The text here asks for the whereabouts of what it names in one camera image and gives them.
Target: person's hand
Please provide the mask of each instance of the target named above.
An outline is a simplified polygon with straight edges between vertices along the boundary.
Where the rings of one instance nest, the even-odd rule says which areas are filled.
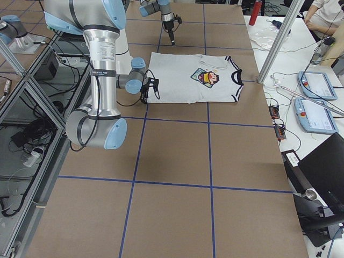
[[[306,26],[307,26],[307,28],[308,28],[310,31],[317,31],[317,30],[318,30],[318,25],[315,24],[315,23],[312,23],[312,22],[310,22],[310,21],[308,21],[308,22],[306,23]]]

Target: red cylinder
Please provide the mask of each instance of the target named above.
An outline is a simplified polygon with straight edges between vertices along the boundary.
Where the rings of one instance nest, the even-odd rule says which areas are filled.
[[[249,23],[248,23],[249,25],[254,25],[256,23],[257,16],[258,16],[260,7],[262,6],[262,3],[263,3],[263,1],[261,1],[261,0],[256,0],[256,2],[254,3],[251,18],[249,19]]]

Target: table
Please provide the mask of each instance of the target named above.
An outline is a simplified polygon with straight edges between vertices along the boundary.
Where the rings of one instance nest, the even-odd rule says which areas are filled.
[[[269,26],[271,26],[271,23],[267,20],[279,20],[283,21],[284,18],[282,17],[258,17],[256,24],[254,26],[249,26],[250,16],[245,16],[245,22],[247,24],[247,30],[250,35],[250,38],[254,36],[256,33],[261,32],[262,30],[265,30]],[[260,70],[267,55],[268,51],[261,51],[261,47],[255,43],[254,41],[251,41],[252,48],[254,50],[255,59],[257,62],[258,69]],[[292,90],[297,91],[298,93],[301,93],[300,89],[297,87],[297,75],[283,75],[278,73],[284,73],[284,74],[292,74],[292,73],[298,73],[299,71],[303,71],[306,66],[308,65],[313,51],[316,48],[316,44],[314,44],[314,39],[311,36],[310,32],[308,31],[307,27],[305,26],[302,19],[297,18],[291,28],[291,34],[286,40],[286,42],[283,44],[281,48],[281,52],[278,54],[273,67],[270,70],[269,77],[266,78],[264,81],[264,91],[266,92],[266,97],[272,97],[276,99],[279,104],[286,104],[288,105],[290,101],[283,97],[282,95],[278,94],[276,92],[275,88],[271,88],[274,86],[273,79],[270,78],[270,75],[273,73],[275,74],[275,77],[281,82],[281,85],[288,87]],[[296,52],[287,52],[282,53],[286,51],[294,51],[297,49],[301,49]],[[333,72],[332,68],[330,67],[324,67],[324,66],[313,66],[310,65],[309,69],[307,71],[318,71],[326,73],[329,77],[330,82],[335,87],[342,87],[342,84],[339,82],[336,74]],[[335,105],[337,105],[339,108],[344,108],[343,98],[344,98],[344,90],[342,88],[335,89],[336,94],[338,95],[338,100],[333,101]],[[285,94],[287,97],[291,98],[291,95],[282,89],[279,90],[280,93]],[[290,130],[291,132],[295,133],[301,140],[301,147],[297,151],[297,155],[300,157],[300,159],[307,156],[308,153],[310,153],[312,150],[314,150],[317,146],[319,146],[322,142],[324,142],[329,135],[325,134],[315,134],[315,133],[306,133],[300,126],[297,116],[295,115],[295,108],[292,107],[288,110],[287,106],[280,106],[279,113],[281,115],[281,118],[286,121],[286,128]],[[339,133],[344,136],[344,121],[343,119],[336,119],[335,120]],[[292,135],[290,132],[286,132],[286,140],[283,140],[279,146],[281,152],[287,151],[290,149],[297,149],[299,146],[298,139]],[[331,257],[341,257],[342,253],[344,252],[343,248],[343,239],[337,239],[338,243],[334,245],[334,249],[332,250]],[[305,242],[307,245],[307,250],[309,252],[309,255],[316,255],[318,251],[322,251],[319,248],[315,248],[313,244],[310,242],[310,240],[305,237]]]
[[[26,257],[307,256],[241,8],[172,8],[175,47],[131,3],[131,55],[231,55],[240,102],[121,107],[123,146],[68,153]]]

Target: black clamp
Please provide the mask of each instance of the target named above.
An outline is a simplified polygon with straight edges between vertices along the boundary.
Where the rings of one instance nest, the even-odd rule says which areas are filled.
[[[140,100],[144,104],[147,104],[148,91],[149,91],[150,87],[153,87],[154,94],[155,94],[156,98],[160,99],[159,90],[157,88],[157,86],[159,85],[159,79],[150,78],[150,77],[148,77],[147,79],[148,79],[147,83],[142,85],[142,88],[140,90],[140,92],[141,92]]]

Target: white power adapter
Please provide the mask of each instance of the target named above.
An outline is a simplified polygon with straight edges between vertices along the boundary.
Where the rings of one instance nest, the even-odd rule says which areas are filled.
[[[30,153],[31,156],[27,158],[23,165],[32,167],[37,162],[37,160],[42,157],[44,149],[44,146],[35,147]]]

